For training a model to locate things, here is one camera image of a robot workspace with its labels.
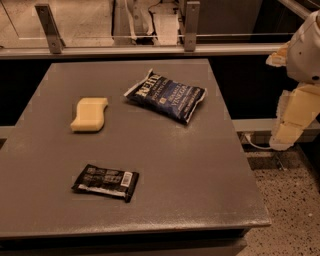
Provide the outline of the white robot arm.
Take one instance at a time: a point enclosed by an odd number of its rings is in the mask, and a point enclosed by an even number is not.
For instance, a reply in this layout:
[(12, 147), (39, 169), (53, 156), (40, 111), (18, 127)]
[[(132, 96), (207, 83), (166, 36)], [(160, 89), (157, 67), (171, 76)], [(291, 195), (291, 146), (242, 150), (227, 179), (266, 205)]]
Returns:
[(320, 114), (319, 12), (312, 12), (291, 40), (268, 56), (266, 64), (285, 67), (287, 76), (298, 82), (293, 91), (282, 92), (269, 140), (272, 149), (283, 151), (293, 146)]

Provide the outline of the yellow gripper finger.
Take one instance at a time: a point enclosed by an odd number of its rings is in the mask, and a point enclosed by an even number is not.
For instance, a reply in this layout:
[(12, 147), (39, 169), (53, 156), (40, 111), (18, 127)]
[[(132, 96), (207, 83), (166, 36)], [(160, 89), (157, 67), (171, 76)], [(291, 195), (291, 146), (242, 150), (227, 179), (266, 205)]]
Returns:
[(287, 66), (287, 50), (289, 43), (283, 44), (276, 52), (273, 52), (266, 59), (266, 64), (273, 67)]
[(319, 114), (319, 84), (299, 83), (293, 91), (284, 90), (277, 105), (270, 147), (284, 151), (293, 146)]

